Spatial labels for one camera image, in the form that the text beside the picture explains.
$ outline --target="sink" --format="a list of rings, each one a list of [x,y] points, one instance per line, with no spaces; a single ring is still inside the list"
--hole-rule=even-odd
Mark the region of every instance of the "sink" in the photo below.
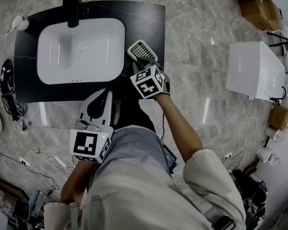
[[[125,26],[114,18],[46,27],[37,47],[37,73],[45,84],[106,82],[124,67]]]
[[[226,88],[250,97],[281,98],[285,68],[264,42],[232,43]]]

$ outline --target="white box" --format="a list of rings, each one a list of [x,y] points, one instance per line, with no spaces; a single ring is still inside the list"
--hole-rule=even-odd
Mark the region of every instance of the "white box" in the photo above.
[[[164,76],[159,72],[156,65],[133,75],[130,79],[144,99],[154,96],[163,90]]]
[[[110,144],[109,133],[71,130],[70,154],[79,160],[102,163]]]

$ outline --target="electrical outlet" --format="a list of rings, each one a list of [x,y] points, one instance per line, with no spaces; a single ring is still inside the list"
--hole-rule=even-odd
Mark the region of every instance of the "electrical outlet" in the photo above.
[[[230,159],[231,156],[232,156],[232,152],[226,154],[226,155],[224,156],[224,159],[225,159],[225,160],[226,160],[226,159]]]
[[[23,163],[25,163],[27,166],[31,166],[31,163],[27,160],[27,159],[25,159],[25,158],[23,158],[23,157],[19,157],[19,160],[21,161],[21,163],[23,162]]]

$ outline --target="white container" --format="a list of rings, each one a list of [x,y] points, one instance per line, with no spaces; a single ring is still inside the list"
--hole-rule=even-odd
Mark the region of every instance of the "white container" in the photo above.
[[[12,22],[12,30],[24,31],[28,28],[29,21],[22,14],[16,15]]]
[[[270,100],[283,96],[285,68],[264,42],[230,44],[226,88]]]

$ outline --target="white jacket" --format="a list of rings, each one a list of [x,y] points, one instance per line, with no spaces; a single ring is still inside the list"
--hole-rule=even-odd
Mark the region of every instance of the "white jacket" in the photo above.
[[[187,161],[184,180],[190,188],[229,217],[245,221],[241,196],[213,151],[203,149]],[[163,168],[127,161],[111,162],[94,181],[79,217],[79,228],[88,230],[92,196],[100,197],[98,227],[103,230],[211,230],[211,223],[184,197]],[[44,212],[45,230],[70,229],[70,207],[49,203]]]

